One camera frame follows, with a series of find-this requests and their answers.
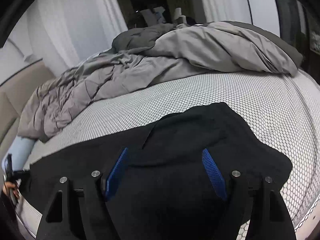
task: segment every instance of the mattress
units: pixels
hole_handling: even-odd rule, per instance
[[[302,70],[294,78],[256,72],[201,74],[95,102],[47,143],[36,142],[25,168],[69,145],[216,102],[226,102],[260,141],[292,161],[281,194],[297,230],[320,193],[320,87]],[[26,200],[19,212],[36,235],[41,214]],[[248,226],[242,225],[237,239],[245,238]]]

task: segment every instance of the metal screw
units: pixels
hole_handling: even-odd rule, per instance
[[[60,183],[65,183],[67,181],[67,177],[62,177],[59,181]]]
[[[266,176],[264,179],[265,179],[266,182],[268,182],[268,183],[271,183],[271,182],[272,182],[272,178],[269,177],[269,176]]]
[[[240,175],[241,175],[241,173],[239,171],[233,171],[231,174],[234,177],[240,177]]]
[[[93,171],[92,173],[91,173],[91,176],[92,177],[98,177],[100,175],[100,171]]]

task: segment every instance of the dark gray blanket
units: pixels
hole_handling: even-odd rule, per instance
[[[40,86],[22,112],[18,135],[45,142],[94,101],[208,71],[295,75],[302,55],[293,48],[294,62],[286,52],[292,47],[273,38],[226,22],[121,33],[109,51]]]

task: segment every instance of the blanket fold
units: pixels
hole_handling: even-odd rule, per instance
[[[210,71],[294,76],[302,55],[261,33],[227,22],[160,24],[121,33],[109,51],[39,86],[22,112],[18,135],[46,142],[94,101]]]

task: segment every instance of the upholstered headboard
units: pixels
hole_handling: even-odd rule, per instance
[[[31,94],[51,78],[54,75],[40,60],[22,69],[0,86],[0,160],[17,135],[20,115]]]

